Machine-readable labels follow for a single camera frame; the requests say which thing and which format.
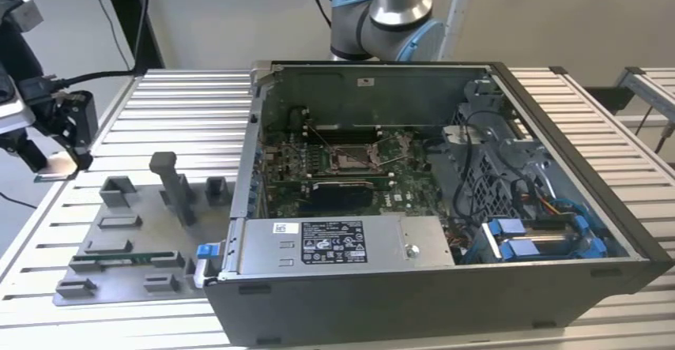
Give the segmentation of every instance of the sticker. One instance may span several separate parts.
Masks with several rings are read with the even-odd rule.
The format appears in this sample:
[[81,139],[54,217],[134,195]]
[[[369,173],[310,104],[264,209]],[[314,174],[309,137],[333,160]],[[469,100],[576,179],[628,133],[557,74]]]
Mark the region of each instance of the sticker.
[[368,262],[362,221],[302,222],[301,237],[306,265]]
[[300,223],[297,222],[274,222],[272,233],[274,234],[297,234],[300,232]]

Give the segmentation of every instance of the white label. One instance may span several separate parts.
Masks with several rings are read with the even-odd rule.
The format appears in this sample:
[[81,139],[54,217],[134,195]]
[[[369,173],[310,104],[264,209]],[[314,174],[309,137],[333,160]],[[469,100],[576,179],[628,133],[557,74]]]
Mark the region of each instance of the white label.
[[272,233],[274,234],[297,234],[300,232],[300,223],[297,222],[274,222]]
[[374,85],[373,77],[362,77],[361,79],[356,79],[357,87],[372,87]]

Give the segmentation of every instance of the green circuit board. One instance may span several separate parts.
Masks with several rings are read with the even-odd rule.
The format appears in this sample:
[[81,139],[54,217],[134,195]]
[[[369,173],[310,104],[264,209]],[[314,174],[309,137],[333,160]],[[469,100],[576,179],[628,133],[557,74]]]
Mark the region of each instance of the green circuit board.
[[[380,130],[370,143],[288,141],[268,137],[264,147],[266,216],[448,216],[425,160],[424,140],[409,130]],[[354,208],[305,209],[312,189],[326,183],[362,185],[368,203]]]

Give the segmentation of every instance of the slotted metal surface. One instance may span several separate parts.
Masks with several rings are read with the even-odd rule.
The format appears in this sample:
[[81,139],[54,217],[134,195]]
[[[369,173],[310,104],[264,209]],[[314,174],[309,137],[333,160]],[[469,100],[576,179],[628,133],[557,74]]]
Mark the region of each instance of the slotted metal surface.
[[647,77],[675,95],[675,68],[641,68]]
[[[569,77],[548,69],[513,71],[619,198],[675,254],[672,172]],[[162,149],[180,155],[178,169],[192,180],[210,175],[233,179],[236,175],[248,113],[248,72],[152,71],[136,84],[132,92],[120,96],[118,107],[102,124],[89,172],[73,182],[54,184],[0,260],[0,345],[33,348],[30,344],[37,342],[68,343],[69,348],[228,347],[205,299],[60,308],[52,305],[53,286],[65,274],[68,259],[98,209],[97,190],[105,176],[130,175],[134,183],[157,183],[145,166],[152,152]],[[672,348],[672,344],[675,273],[668,273],[640,293],[604,299],[565,329],[320,348],[617,350]]]

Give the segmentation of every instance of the white wall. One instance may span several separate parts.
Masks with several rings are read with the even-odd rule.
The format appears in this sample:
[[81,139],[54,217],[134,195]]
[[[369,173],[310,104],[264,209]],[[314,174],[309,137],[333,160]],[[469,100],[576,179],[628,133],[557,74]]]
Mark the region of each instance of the white wall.
[[457,60],[564,66],[608,85],[624,66],[675,66],[675,0],[469,0]]
[[[25,34],[46,74],[72,77],[100,70],[122,70],[124,63],[113,46],[110,30],[97,0],[34,0],[44,22]],[[124,37],[122,50],[128,54]],[[98,114],[118,91],[120,79],[104,79],[81,83],[96,98]],[[50,140],[36,138],[37,146],[49,154],[57,149]],[[38,204],[49,188],[33,183],[33,174],[21,160],[0,150],[0,191],[10,197]],[[0,200],[0,253],[10,243],[32,211]]]
[[[433,1],[444,21],[450,0]],[[166,67],[245,68],[258,59],[321,60],[329,54],[329,29],[313,0],[150,0],[149,16]]]

